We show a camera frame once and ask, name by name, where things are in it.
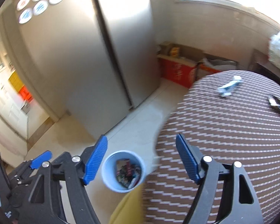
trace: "refrigerator door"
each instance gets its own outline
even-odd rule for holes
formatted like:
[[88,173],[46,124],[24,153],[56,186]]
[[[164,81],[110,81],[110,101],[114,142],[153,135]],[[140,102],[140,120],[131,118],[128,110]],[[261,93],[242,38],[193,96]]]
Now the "refrigerator door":
[[150,0],[99,0],[133,106],[160,83]]
[[[14,0],[15,7],[19,1]],[[127,96],[109,59],[92,1],[50,3],[42,14],[18,24],[21,34],[42,76],[98,138],[128,114]],[[36,4],[31,1],[25,8]],[[16,11],[17,18],[22,12]]]

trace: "wall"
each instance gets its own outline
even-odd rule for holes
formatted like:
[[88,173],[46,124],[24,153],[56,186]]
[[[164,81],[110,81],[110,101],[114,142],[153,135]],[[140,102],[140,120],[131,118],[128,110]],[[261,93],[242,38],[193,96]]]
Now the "wall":
[[280,30],[273,20],[270,24],[231,7],[176,1],[151,0],[157,42],[196,47],[238,61],[241,69],[247,69],[254,48],[267,53],[269,38]]

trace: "black gripper frame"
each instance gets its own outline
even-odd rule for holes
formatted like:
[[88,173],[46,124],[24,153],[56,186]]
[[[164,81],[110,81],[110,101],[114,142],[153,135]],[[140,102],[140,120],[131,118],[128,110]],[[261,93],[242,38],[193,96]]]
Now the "black gripper frame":
[[201,181],[198,182],[199,188],[183,224],[207,223],[218,180],[223,180],[224,184],[215,224],[263,224],[256,192],[241,163],[221,164],[213,158],[210,162],[206,162],[204,157],[201,157],[202,153],[197,152],[197,147],[191,146],[182,134],[179,136],[186,142],[193,157],[201,159],[198,169],[204,171],[204,173],[201,173],[201,170],[199,172],[199,175],[202,176]]
[[35,175],[25,161],[8,176],[0,158],[0,201],[5,213],[0,220],[18,224],[65,224],[66,221],[59,181],[65,181],[67,193],[77,224],[100,224],[85,190],[83,176],[85,165],[95,146],[87,147],[79,162],[64,152],[52,163],[40,166]]

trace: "blue gripper pad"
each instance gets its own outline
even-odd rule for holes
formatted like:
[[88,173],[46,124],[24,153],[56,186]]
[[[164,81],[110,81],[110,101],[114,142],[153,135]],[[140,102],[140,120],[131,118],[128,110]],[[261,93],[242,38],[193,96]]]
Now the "blue gripper pad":
[[189,178],[196,184],[199,184],[201,178],[199,176],[198,163],[187,146],[186,140],[182,135],[178,134],[176,135],[175,144]]
[[103,135],[96,142],[95,149],[93,150],[90,158],[85,164],[85,173],[84,173],[83,181],[86,185],[88,185],[89,182],[94,180],[94,178],[96,177],[96,173],[99,170],[103,157],[107,151],[107,148],[108,148],[108,139],[106,136]]
[[37,158],[33,159],[30,168],[39,169],[44,161],[49,161],[52,158],[52,152],[46,151],[43,154],[39,155]]

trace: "round table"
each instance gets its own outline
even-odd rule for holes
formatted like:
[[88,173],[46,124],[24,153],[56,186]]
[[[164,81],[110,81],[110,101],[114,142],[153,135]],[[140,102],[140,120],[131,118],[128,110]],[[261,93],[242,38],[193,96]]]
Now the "round table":
[[[227,98],[217,88],[240,75]],[[184,134],[191,145],[221,163],[241,161],[257,193],[265,223],[280,212],[280,115],[267,97],[280,98],[280,86],[250,71],[225,71],[197,81],[172,112],[158,136],[159,164],[143,191],[146,223],[182,223],[198,186],[189,179],[175,147]],[[218,181],[208,223],[214,223],[223,182]]]

